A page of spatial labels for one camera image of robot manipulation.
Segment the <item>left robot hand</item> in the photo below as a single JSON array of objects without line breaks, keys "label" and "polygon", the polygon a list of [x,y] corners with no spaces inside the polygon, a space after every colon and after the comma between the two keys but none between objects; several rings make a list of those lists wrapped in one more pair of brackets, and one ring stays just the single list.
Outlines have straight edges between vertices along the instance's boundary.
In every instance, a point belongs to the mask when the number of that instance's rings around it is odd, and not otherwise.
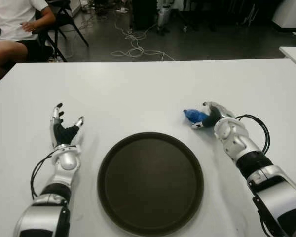
[{"label": "left robot hand", "polygon": [[63,103],[58,103],[52,111],[52,116],[50,119],[50,136],[52,147],[56,148],[60,145],[71,145],[72,140],[78,134],[80,128],[84,124],[84,116],[79,117],[76,123],[70,127],[63,127],[63,119],[61,116],[64,111],[60,111]]}]

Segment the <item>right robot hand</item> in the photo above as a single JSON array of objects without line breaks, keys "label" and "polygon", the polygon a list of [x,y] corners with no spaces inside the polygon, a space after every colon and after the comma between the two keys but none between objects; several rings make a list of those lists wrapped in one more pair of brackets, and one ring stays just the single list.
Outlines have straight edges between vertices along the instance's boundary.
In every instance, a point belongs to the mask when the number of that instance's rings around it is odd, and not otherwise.
[{"label": "right robot hand", "polygon": [[217,102],[206,101],[202,103],[202,106],[209,109],[210,113],[203,121],[193,123],[191,126],[192,129],[214,127],[215,124],[222,118],[235,118],[235,115],[232,111]]}]

